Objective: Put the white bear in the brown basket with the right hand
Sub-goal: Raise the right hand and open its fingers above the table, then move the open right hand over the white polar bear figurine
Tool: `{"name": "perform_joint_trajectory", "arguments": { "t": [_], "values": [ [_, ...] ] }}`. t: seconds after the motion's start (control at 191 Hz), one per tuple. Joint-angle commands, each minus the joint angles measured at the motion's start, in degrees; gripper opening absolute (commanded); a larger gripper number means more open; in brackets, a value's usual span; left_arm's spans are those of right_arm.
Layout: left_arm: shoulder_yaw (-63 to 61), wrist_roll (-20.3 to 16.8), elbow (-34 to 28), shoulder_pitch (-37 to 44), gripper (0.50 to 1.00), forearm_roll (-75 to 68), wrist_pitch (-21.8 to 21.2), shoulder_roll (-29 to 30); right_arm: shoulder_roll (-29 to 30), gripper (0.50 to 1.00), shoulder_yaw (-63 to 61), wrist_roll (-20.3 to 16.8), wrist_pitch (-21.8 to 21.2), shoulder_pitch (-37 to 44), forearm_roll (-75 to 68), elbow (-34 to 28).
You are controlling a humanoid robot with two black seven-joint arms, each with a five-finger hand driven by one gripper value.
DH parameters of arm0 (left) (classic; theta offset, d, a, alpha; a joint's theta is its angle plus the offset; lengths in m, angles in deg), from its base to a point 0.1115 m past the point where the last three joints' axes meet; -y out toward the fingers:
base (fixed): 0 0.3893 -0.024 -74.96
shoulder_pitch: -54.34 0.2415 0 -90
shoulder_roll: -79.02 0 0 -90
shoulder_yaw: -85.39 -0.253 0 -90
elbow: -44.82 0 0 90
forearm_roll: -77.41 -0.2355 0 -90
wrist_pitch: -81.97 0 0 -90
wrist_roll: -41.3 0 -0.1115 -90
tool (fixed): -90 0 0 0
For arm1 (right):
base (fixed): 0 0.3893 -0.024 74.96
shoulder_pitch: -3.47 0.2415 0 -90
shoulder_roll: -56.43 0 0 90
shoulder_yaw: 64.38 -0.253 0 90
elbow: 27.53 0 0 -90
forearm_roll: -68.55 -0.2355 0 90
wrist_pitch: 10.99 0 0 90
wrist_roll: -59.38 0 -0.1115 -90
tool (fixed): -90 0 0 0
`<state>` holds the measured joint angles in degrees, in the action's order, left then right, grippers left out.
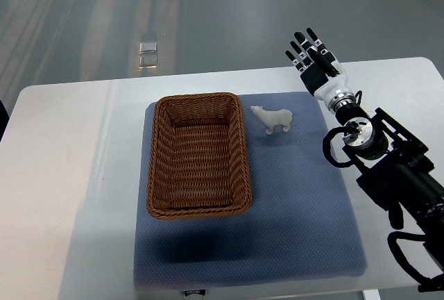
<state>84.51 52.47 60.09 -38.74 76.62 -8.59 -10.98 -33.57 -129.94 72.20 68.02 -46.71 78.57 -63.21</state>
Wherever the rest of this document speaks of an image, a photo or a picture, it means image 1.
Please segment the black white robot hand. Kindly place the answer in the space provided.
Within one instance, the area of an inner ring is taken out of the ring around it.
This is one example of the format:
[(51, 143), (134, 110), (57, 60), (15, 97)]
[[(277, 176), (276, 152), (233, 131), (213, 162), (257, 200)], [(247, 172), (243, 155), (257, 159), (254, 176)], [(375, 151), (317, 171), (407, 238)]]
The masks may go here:
[(336, 56), (308, 28), (307, 33), (294, 33), (287, 58), (297, 69), (307, 91), (336, 113), (340, 107), (354, 103), (356, 96), (348, 87), (348, 77)]

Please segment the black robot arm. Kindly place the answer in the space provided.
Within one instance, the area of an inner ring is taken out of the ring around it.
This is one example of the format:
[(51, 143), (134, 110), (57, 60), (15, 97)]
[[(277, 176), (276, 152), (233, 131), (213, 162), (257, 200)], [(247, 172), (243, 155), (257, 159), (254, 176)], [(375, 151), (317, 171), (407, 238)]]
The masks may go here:
[(336, 91), (327, 107), (340, 124), (323, 138), (323, 154), (337, 168), (355, 166), (358, 186), (388, 213), (387, 237), (396, 262), (418, 282), (419, 292), (443, 290), (443, 275), (423, 276), (407, 260), (398, 240), (420, 242), (443, 267), (443, 186), (431, 176), (427, 146), (381, 108), (370, 117), (361, 93)]

